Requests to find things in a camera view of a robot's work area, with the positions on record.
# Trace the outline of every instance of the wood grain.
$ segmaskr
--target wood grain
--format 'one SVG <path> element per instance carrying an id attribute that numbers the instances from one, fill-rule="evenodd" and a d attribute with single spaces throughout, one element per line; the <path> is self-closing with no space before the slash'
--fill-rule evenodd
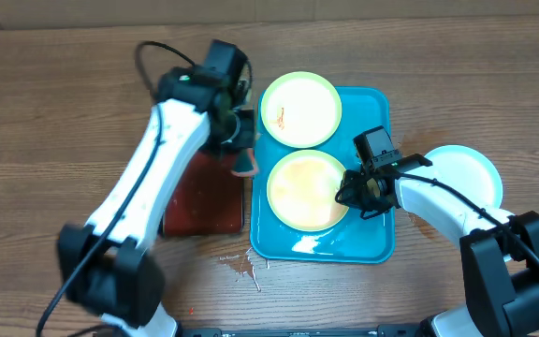
<path id="1" fill-rule="evenodd" d="M 539 15 L 539 0 L 0 0 L 0 29 Z"/>
<path id="2" fill-rule="evenodd" d="M 200 61 L 212 38 L 251 57 L 254 99 L 293 70 L 379 88 L 406 153 L 474 147 L 503 176 L 503 206 L 539 212 L 539 17 L 0 32 L 0 336 L 32 335 L 60 285 L 57 233 L 98 206 L 142 135 L 150 103 L 136 43 L 164 41 Z M 179 63 L 163 51 L 146 58 L 154 76 Z M 453 245 L 404 212 L 396 221 L 396 251 L 381 265 L 265 269 L 253 254 L 261 292 L 219 261 L 249 249 L 248 224 L 239 236 L 159 242 L 165 305 L 186 327 L 262 329 L 417 321 L 462 302 Z M 95 321 L 64 301 L 47 336 Z"/>

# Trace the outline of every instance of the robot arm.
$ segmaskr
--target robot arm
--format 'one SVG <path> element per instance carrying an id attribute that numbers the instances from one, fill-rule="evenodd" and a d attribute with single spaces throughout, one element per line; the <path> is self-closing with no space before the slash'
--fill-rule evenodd
<path id="1" fill-rule="evenodd" d="M 161 304 L 164 276 L 149 250 L 197 151 L 221 157 L 253 147 L 253 114 L 240 110 L 251 89 L 251 77 L 241 78 L 247 66 L 251 74 L 246 56 L 234 45 L 213 41 L 202 66 L 175 67 L 164 75 L 151 120 L 124 174 L 84 227 L 66 225 L 60 233 L 58 258 L 68 299 L 122 327 L 125 335 L 176 333 L 175 320 Z M 118 217 L 121 205 L 125 210 Z M 43 326 L 42 320 L 37 336 Z"/>
<path id="2" fill-rule="evenodd" d="M 460 146 L 403 158 L 383 127 L 354 143 L 361 170 L 344 173 L 336 201 L 363 213 L 403 208 L 460 249 L 467 304 L 422 322 L 420 333 L 510 337 L 539 330 L 539 214 L 498 208 L 502 182 L 494 166 Z M 527 259 L 527 269 L 509 275 L 504 263 L 511 259 Z"/>

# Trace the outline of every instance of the white plate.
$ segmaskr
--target white plate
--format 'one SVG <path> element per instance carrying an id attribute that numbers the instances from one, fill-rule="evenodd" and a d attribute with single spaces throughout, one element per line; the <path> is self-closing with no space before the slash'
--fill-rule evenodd
<path id="1" fill-rule="evenodd" d="M 459 190 L 469 200 L 501 207 L 503 180 L 483 154 L 466 146 L 446 145 L 431 150 L 426 158 L 434 164 L 443 183 Z"/>
<path id="2" fill-rule="evenodd" d="M 348 207 L 334 200 L 344 166 L 316 150 L 295 151 L 282 158 L 268 177 L 271 210 L 286 225 L 303 231 L 330 228 Z"/>
<path id="3" fill-rule="evenodd" d="M 304 71 L 274 81 L 261 100 L 261 120 L 282 144 L 310 148 L 328 140 L 338 128 L 342 103 L 323 77 Z"/>

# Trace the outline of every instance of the round plate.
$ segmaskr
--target round plate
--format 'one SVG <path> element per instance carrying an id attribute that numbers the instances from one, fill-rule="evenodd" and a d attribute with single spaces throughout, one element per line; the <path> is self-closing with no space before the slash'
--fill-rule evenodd
<path id="1" fill-rule="evenodd" d="M 426 154 L 445 183 L 470 200 L 501 207 L 503 180 L 494 164 L 478 151 L 461 145 L 446 145 Z"/>
<path id="2" fill-rule="evenodd" d="M 344 166 L 329 154 L 316 150 L 293 152 L 269 174 L 269 206 L 294 229 L 330 228 L 348 211 L 348 207 L 334 201 L 343 173 Z"/>
<path id="3" fill-rule="evenodd" d="M 261 120 L 282 144 L 294 148 L 319 145 L 334 134 L 342 117 L 336 89 L 323 77 L 305 71 L 283 75 L 261 100 Z"/>

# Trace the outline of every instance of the wire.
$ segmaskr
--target wire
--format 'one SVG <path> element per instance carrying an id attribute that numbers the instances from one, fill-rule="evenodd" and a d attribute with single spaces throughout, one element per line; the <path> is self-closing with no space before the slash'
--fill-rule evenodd
<path id="1" fill-rule="evenodd" d="M 72 334 L 69 334 L 67 335 L 67 337 L 80 337 L 80 336 L 84 336 L 88 333 L 91 333 L 91 332 L 99 332 L 101 330 L 113 330 L 113 335 L 112 336 L 115 336 L 115 332 L 117 330 L 119 330 L 120 327 L 117 327 L 117 326 L 112 326 L 112 325 L 109 325 L 109 324 L 99 324 L 99 325 L 95 325 L 95 326 L 92 326 L 90 328 L 87 328 L 87 329 L 84 329 L 84 330 L 80 330 L 80 331 L 77 331 L 77 332 L 74 332 Z"/>
<path id="2" fill-rule="evenodd" d="M 453 187 L 451 187 L 451 186 L 449 186 L 449 185 L 447 185 L 445 183 L 441 183 L 436 179 L 430 179 L 430 178 L 426 178 L 426 177 L 422 177 L 422 176 L 418 176 L 418 175 L 414 175 L 414 174 L 407 174 L 407 173 L 378 174 L 378 175 L 374 175 L 374 176 L 371 176 L 371 177 L 368 176 L 368 177 L 364 177 L 362 179 L 357 179 L 357 180 L 354 180 L 354 181 L 352 181 L 350 183 L 345 184 L 336 193 L 336 197 L 335 197 L 336 202 L 344 202 L 345 201 L 345 200 L 341 200 L 340 196 L 342 195 L 342 193 L 346 189 L 363 186 L 370 179 L 383 179 L 383 178 L 394 178 L 396 180 L 398 180 L 400 178 L 407 178 L 407 179 L 417 180 L 417 181 L 424 182 L 424 183 L 430 183 L 430 184 L 432 184 L 434 186 L 438 186 L 438 187 L 442 188 L 446 192 L 452 194 L 453 196 L 455 196 L 456 198 L 461 200 L 469 208 L 471 208 L 474 212 L 477 212 L 481 217 L 488 220 L 490 223 L 492 223 L 496 227 L 499 227 L 504 232 L 504 234 L 506 234 L 517 245 L 517 247 L 519 248 L 521 253 L 523 253 L 531 263 L 538 266 L 538 268 L 539 268 L 539 257 L 533 252 L 533 250 L 525 242 L 523 242 L 519 238 L 519 236 L 517 236 L 515 233 L 513 233 L 511 228 L 509 228 L 509 226 L 507 226 L 507 225 L 501 223 L 500 221 L 498 221 L 497 219 L 495 219 L 492 215 L 490 215 L 488 212 L 486 212 L 486 210 L 484 210 L 484 209 L 480 208 L 479 206 L 477 206 L 475 203 L 473 203 L 467 197 L 463 196 L 459 191 L 457 191 Z M 371 210 L 362 210 L 362 211 L 363 212 L 361 213 L 361 218 L 365 219 L 366 218 L 366 217 L 364 217 L 365 212 L 366 211 L 371 211 Z M 378 211 L 375 214 L 371 214 L 369 217 L 367 217 L 367 219 L 378 216 L 378 215 L 382 215 L 383 212 L 384 212 L 384 210 L 381 210 L 381 211 Z"/>
<path id="3" fill-rule="evenodd" d="M 251 88 L 253 88 L 253 67 L 251 66 L 251 61 L 249 61 L 249 59 L 247 59 L 246 65 L 249 68 L 249 87 L 247 88 L 246 93 L 249 93 L 251 92 Z"/>
<path id="4" fill-rule="evenodd" d="M 153 83 L 149 79 L 149 76 L 147 75 L 147 70 L 145 70 L 145 66 L 142 62 L 142 50 L 146 46 L 154 46 L 158 48 L 163 48 L 166 51 L 171 51 L 178 56 L 180 56 L 184 61 L 188 62 L 191 66 L 195 66 L 195 62 L 190 59 L 190 57 L 184 55 L 181 51 L 169 47 L 169 45 L 161 42 L 156 41 L 142 41 L 140 42 L 137 47 L 135 48 L 135 66 L 137 67 L 138 74 L 140 75 L 140 78 L 142 79 L 143 84 L 145 84 L 145 87 L 147 90 L 149 90 L 149 93 L 151 95 L 151 98 L 157 103 L 157 92 L 155 91 L 155 87 L 153 86 Z"/>
<path id="5" fill-rule="evenodd" d="M 343 187 L 341 187 L 340 190 L 338 190 L 338 192 L 336 192 L 336 196 L 334 197 L 336 202 L 344 203 L 344 202 L 349 201 L 352 198 L 355 198 L 356 201 L 357 201 L 357 204 L 359 204 L 359 205 L 361 205 L 363 207 L 363 208 L 361 208 L 361 214 L 359 215 L 359 217 L 361 219 L 363 219 L 363 220 L 369 220 L 369 219 L 372 219 L 374 217 L 380 216 L 380 215 L 388 212 L 390 210 L 390 208 L 392 207 L 392 205 L 385 198 L 374 198 L 372 195 L 368 196 L 368 197 L 371 198 L 372 201 L 380 203 L 381 207 L 378 208 L 378 209 L 376 209 L 375 205 L 366 204 L 365 199 L 360 197 L 357 193 L 355 193 L 355 194 L 353 194 L 353 195 L 351 195 L 351 196 L 349 196 L 348 198 L 345 198 L 345 199 L 341 198 L 342 193 L 344 193 L 344 191 L 346 191 L 347 189 L 357 189 L 357 188 L 366 186 L 366 183 L 370 179 L 373 179 L 373 178 L 374 177 L 368 178 L 368 177 L 363 176 L 363 177 L 359 177 L 359 178 L 354 179 L 352 182 L 346 183 Z M 366 215 L 367 212 L 372 212 L 372 211 L 375 211 L 375 213 L 372 213 L 370 215 Z"/>
<path id="6" fill-rule="evenodd" d="M 151 98 L 153 99 L 153 103 L 156 106 L 157 122 L 158 122 L 159 127 L 157 128 L 157 136 L 155 137 L 155 144 L 153 146 L 153 150 L 151 151 L 151 154 L 149 155 L 149 159 L 147 159 L 147 163 L 145 164 L 142 172 L 139 174 L 137 180 L 135 181 L 135 184 L 132 186 L 132 188 L 128 192 L 128 195 L 122 202 L 122 205 L 120 205 L 120 208 L 118 208 L 118 212 L 115 213 L 115 215 L 111 219 L 111 222 L 109 222 L 108 227 L 103 231 L 103 233 L 101 233 L 101 235 L 99 236 L 99 239 L 95 242 L 95 244 L 91 247 L 91 249 L 86 253 L 86 255 L 82 258 L 80 263 L 76 266 L 74 271 L 66 279 L 64 284 L 59 288 L 59 290 L 57 290 L 57 293 L 55 293 L 55 296 L 53 296 L 53 298 L 51 299 L 51 302 L 47 306 L 47 309 L 45 309 L 45 311 L 43 312 L 43 315 L 38 321 L 38 324 L 36 325 L 36 330 L 35 330 L 36 337 L 41 336 L 43 329 L 45 328 L 45 324 L 47 323 L 47 320 L 53 313 L 53 310 L 55 309 L 55 306 L 57 305 L 57 303 L 59 303 L 59 301 L 62 299 L 62 297 L 70 288 L 74 280 L 76 280 L 78 275 L 82 272 L 86 264 L 101 249 L 107 237 L 109 236 L 111 231 L 115 228 L 116 224 L 123 218 L 124 211 L 126 211 L 126 208 L 130 204 L 132 197 L 137 193 L 138 188 L 140 187 L 140 184 L 145 179 L 147 172 L 149 171 L 149 169 L 151 168 L 151 165 L 153 164 L 155 155 L 157 154 L 157 150 L 159 150 L 159 146 L 162 143 L 164 118 L 161 112 L 161 108 L 159 107 L 159 104 L 157 104 L 157 92 L 155 91 L 151 83 L 151 80 L 149 79 L 149 76 L 147 75 L 147 72 L 145 71 L 145 67 L 142 63 L 142 57 L 141 57 L 142 49 L 145 46 L 155 46 L 155 47 L 163 48 L 168 51 L 172 51 L 178 54 L 179 56 L 181 56 L 182 59 L 184 59 L 186 62 L 190 63 L 191 65 L 195 64 L 193 60 L 188 58 L 186 55 L 184 55 L 180 51 L 160 42 L 143 41 L 143 42 L 140 42 L 135 48 L 135 66 L 137 68 L 138 74 L 141 76 L 142 81 L 145 84 L 145 87 L 147 87 L 147 89 L 149 90 L 149 94 L 151 95 Z"/>

